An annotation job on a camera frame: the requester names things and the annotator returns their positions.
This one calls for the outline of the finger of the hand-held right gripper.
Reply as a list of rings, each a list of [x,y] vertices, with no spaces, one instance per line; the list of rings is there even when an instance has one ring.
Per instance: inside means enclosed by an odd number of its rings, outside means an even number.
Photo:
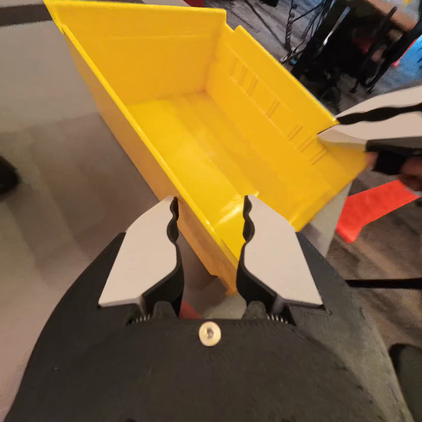
[[[421,152],[422,114],[413,111],[381,121],[337,124],[319,133],[318,139],[329,148],[342,147],[360,152],[364,152],[367,145],[373,149],[392,147]]]
[[[421,112],[422,87],[408,87],[369,98],[335,118],[343,125],[381,122],[401,114]]]

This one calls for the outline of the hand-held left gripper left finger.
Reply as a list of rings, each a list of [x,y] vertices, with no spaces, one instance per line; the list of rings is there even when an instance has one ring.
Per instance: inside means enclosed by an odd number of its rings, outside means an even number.
[[[184,270],[177,240],[178,200],[168,196],[127,229],[98,305],[137,305],[152,316],[158,302],[168,302],[179,317]]]

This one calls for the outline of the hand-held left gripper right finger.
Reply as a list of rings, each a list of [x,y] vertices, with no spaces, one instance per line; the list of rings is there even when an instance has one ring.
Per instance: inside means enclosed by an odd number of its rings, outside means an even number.
[[[243,238],[236,287],[246,305],[261,303],[280,315],[286,305],[323,307],[297,232],[289,221],[254,195],[244,197]]]

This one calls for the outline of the yellow plastic drawer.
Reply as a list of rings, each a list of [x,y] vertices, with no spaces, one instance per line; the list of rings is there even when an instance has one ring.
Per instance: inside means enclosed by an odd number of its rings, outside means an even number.
[[[207,271],[236,293],[244,197],[296,231],[364,169],[335,118],[226,11],[45,1],[98,111]]]

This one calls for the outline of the person's right hand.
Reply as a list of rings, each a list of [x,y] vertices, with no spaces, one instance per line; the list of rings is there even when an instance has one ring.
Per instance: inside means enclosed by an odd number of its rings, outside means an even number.
[[[397,176],[398,180],[416,193],[422,192],[422,158],[410,157],[406,159]]]

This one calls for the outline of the orange flat floor object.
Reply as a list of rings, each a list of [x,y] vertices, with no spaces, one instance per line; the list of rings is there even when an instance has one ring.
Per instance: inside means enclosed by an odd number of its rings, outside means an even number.
[[[356,240],[369,223],[421,198],[399,180],[348,196],[345,200],[335,232],[346,243]]]

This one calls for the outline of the black office chair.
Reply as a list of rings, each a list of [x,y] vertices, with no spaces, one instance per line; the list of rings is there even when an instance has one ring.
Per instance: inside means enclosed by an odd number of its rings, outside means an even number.
[[[286,61],[291,73],[304,78],[315,97],[333,112],[340,112],[341,79],[354,80],[350,93],[362,87],[371,93],[391,68],[421,36],[419,21],[410,31],[393,24],[393,8],[387,15],[365,1],[322,1],[321,21],[304,48],[291,52]]]

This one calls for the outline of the wooden desk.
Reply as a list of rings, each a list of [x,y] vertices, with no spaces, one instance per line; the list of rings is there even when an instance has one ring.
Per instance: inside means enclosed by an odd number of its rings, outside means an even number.
[[[366,0],[365,2],[384,15],[387,15],[393,8],[396,8],[391,21],[403,31],[412,30],[419,21],[419,1],[410,1],[407,3],[406,1],[395,0]]]

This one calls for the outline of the black object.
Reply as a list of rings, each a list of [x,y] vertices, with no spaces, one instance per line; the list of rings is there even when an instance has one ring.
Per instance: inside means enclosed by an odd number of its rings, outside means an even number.
[[[2,155],[0,156],[0,198],[13,193],[20,183],[17,169]]]

